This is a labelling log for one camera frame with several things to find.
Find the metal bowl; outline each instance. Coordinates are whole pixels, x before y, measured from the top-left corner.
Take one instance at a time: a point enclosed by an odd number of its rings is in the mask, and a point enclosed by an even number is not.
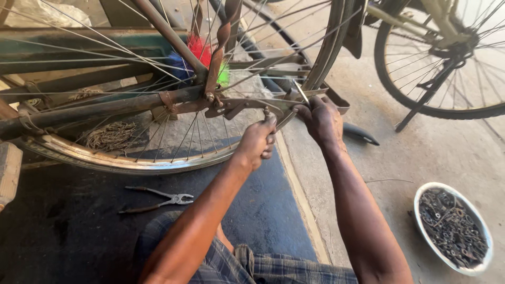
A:
[[[459,202],[461,202],[466,208],[467,208],[467,214],[472,217],[474,220],[475,224],[479,228],[481,234],[486,238],[487,245],[489,249],[486,252],[486,255],[484,256],[484,259],[482,260],[481,264],[475,265],[470,268],[466,267],[457,267],[451,260],[449,260],[445,255],[443,255],[438,248],[431,242],[430,236],[424,229],[424,226],[422,224],[423,220],[421,219],[421,215],[419,214],[419,201],[421,199],[421,195],[426,191],[426,190],[433,190],[433,189],[443,189],[446,192],[456,196]],[[438,255],[440,259],[442,259],[448,266],[450,266],[452,269],[456,270],[459,273],[462,273],[464,275],[468,276],[477,276],[481,273],[483,273],[489,264],[491,263],[491,258],[493,257],[493,239],[491,238],[491,234],[489,232],[489,229],[486,226],[486,223],[482,219],[482,216],[480,216],[479,212],[477,209],[466,199],[461,193],[459,193],[457,190],[454,188],[443,184],[439,182],[429,182],[423,186],[421,186],[416,193],[416,197],[414,198],[414,212],[416,215],[416,225],[417,229],[421,234],[423,235],[424,239],[426,242],[429,244],[431,249]]]

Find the hand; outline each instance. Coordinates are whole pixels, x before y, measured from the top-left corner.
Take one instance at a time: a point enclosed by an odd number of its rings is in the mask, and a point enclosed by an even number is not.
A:
[[[265,120],[251,124],[245,130],[234,156],[245,158],[253,171],[259,168],[262,159],[272,157],[276,123],[276,116],[270,113],[265,115]]]
[[[296,105],[292,111],[304,120],[312,138],[321,148],[337,147],[347,153],[342,141],[343,120],[337,106],[328,97],[313,96],[309,103],[312,111],[305,105]]]

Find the checkered fabric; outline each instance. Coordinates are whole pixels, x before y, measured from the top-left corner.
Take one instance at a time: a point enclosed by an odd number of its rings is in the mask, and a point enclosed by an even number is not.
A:
[[[134,262],[141,268],[181,211],[166,212],[140,234]],[[352,269],[282,255],[255,254],[247,245],[232,254],[217,238],[189,283],[358,283]]]

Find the black mat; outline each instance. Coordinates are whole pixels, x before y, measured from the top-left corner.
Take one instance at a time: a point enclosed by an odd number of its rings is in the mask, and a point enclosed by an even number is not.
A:
[[[220,168],[151,177],[66,164],[22,172],[15,200],[0,213],[0,283],[135,283],[139,232],[158,214],[185,206],[118,215],[163,201],[123,187],[198,196]],[[222,224],[234,245],[316,260],[277,152],[249,177]]]

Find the pedal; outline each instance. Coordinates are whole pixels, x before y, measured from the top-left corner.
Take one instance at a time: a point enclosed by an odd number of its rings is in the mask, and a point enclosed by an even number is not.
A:
[[[16,196],[23,151],[12,143],[0,143],[0,212]]]

